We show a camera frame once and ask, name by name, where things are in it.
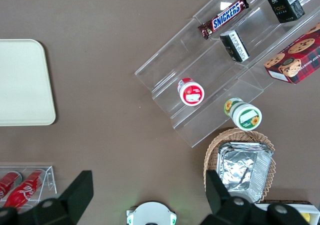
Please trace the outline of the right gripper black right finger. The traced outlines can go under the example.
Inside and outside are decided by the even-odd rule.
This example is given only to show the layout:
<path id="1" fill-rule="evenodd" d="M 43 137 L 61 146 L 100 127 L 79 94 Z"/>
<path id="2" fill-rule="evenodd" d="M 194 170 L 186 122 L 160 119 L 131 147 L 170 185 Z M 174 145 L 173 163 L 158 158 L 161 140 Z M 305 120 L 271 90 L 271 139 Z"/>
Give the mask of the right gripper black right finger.
<path id="1" fill-rule="evenodd" d="M 206 171 L 206 198 L 211 214 L 206 225 L 248 225 L 251 204 L 239 196 L 231 196 L 214 170 Z"/>

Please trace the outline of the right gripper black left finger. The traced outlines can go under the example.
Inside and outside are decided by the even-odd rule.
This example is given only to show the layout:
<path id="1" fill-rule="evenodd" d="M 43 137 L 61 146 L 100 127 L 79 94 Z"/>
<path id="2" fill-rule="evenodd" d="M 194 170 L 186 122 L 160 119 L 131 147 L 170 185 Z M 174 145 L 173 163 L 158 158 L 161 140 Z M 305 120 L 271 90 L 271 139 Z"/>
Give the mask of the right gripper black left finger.
<path id="1" fill-rule="evenodd" d="M 93 173 L 83 170 L 58 198 L 34 208 L 36 225 L 76 225 L 94 196 Z"/>

